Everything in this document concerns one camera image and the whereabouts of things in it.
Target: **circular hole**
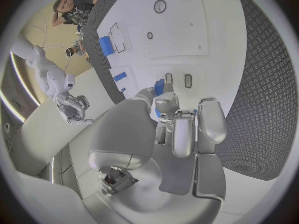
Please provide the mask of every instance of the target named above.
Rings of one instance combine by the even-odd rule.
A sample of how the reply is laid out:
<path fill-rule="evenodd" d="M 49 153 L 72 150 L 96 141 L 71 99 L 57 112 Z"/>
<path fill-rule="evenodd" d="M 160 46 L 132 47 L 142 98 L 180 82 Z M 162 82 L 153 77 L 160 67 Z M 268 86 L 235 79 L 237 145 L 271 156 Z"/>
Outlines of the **circular hole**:
<path fill-rule="evenodd" d="M 152 39 L 152 33 L 148 32 L 147 37 L 148 37 L 148 39 Z"/>
<path fill-rule="evenodd" d="M 163 0 L 158 0 L 154 3 L 153 8 L 156 13 L 162 13 L 166 10 L 166 2 Z"/>

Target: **black t-shirt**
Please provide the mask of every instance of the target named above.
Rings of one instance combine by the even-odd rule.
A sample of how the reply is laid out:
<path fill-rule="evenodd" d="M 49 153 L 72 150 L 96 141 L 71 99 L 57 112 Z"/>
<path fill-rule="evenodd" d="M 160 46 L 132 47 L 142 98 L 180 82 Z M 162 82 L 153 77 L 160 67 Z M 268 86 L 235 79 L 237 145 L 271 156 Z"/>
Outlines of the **black t-shirt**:
<path fill-rule="evenodd" d="M 76 16 L 86 16 L 86 13 L 90 13 L 91 9 L 93 8 L 93 0 L 74 0 L 74 8 L 70 12 L 64 12 L 61 16 L 67 20 L 70 21 L 72 20 L 74 16 L 74 12 L 76 9 L 78 9 L 79 12 L 76 14 Z"/>

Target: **beige wall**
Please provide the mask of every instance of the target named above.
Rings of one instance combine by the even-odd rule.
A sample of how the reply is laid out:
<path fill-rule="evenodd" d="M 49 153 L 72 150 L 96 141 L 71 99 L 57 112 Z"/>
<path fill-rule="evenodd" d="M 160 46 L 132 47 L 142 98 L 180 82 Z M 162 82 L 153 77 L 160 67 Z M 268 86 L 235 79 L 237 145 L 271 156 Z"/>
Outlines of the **beige wall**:
<path fill-rule="evenodd" d="M 47 41 L 45 47 L 52 46 L 55 43 L 64 43 L 67 47 L 72 46 L 72 42 L 79 38 L 78 35 L 75 34 L 77 31 L 76 25 L 59 25 L 56 27 L 50 26 L 50 19 L 53 14 L 53 6 L 54 2 L 49 3 L 39 12 L 42 13 L 47 21 Z M 36 13 L 34 14 L 23 28 L 22 34 L 33 44 L 42 46 L 44 41 L 44 33 L 35 27 L 30 26 L 38 26 L 42 29 L 45 29 L 45 23 L 42 15 Z M 46 49 L 46 57 L 47 59 L 55 62 L 60 68 L 65 69 L 65 51 L 60 47 L 54 47 Z M 66 69 L 66 73 L 74 74 L 75 76 L 80 75 L 81 73 L 87 71 L 92 66 L 85 60 L 86 57 L 79 57 L 77 55 L 73 55 L 71 62 Z M 47 95 L 44 94 L 39 88 L 37 82 L 34 78 L 34 70 L 28 67 L 24 60 L 18 59 L 18 67 L 20 72 L 26 81 L 28 87 L 37 98 L 39 102 L 44 102 L 47 98 Z"/>

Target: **man's hair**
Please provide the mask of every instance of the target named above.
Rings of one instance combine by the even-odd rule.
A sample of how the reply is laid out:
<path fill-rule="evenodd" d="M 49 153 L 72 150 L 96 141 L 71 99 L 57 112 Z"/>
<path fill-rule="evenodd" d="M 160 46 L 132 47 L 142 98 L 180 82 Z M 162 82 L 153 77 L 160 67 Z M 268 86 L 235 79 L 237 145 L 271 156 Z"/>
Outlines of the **man's hair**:
<path fill-rule="evenodd" d="M 54 12 L 58 12 L 58 11 L 57 11 L 57 8 L 58 8 L 60 2 L 61 2 L 61 0 L 57 0 L 57 1 L 54 3 L 54 5 L 53 5 L 53 10 L 54 10 Z"/>
<path fill-rule="evenodd" d="M 66 50 L 66 55 L 67 55 L 68 57 L 71 57 L 72 55 L 74 55 L 73 47 L 69 47 L 69 48 L 67 48 L 67 50 Z"/>

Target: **person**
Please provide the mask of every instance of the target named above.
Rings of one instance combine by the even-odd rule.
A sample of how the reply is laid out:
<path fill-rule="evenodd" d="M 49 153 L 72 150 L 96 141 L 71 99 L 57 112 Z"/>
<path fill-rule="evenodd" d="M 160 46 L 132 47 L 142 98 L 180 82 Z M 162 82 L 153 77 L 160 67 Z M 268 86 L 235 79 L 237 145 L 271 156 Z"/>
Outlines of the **person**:
<path fill-rule="evenodd" d="M 51 18 L 51 26 L 58 26 L 64 22 L 73 21 L 84 27 L 87 18 L 97 0 L 57 0 L 53 5 L 54 13 Z"/>
<path fill-rule="evenodd" d="M 82 40 L 81 39 L 77 39 L 73 42 L 73 46 L 69 47 L 66 50 L 66 55 L 68 57 L 71 57 L 74 54 L 77 54 L 78 56 L 84 56 L 85 55 L 85 48 L 82 45 Z"/>

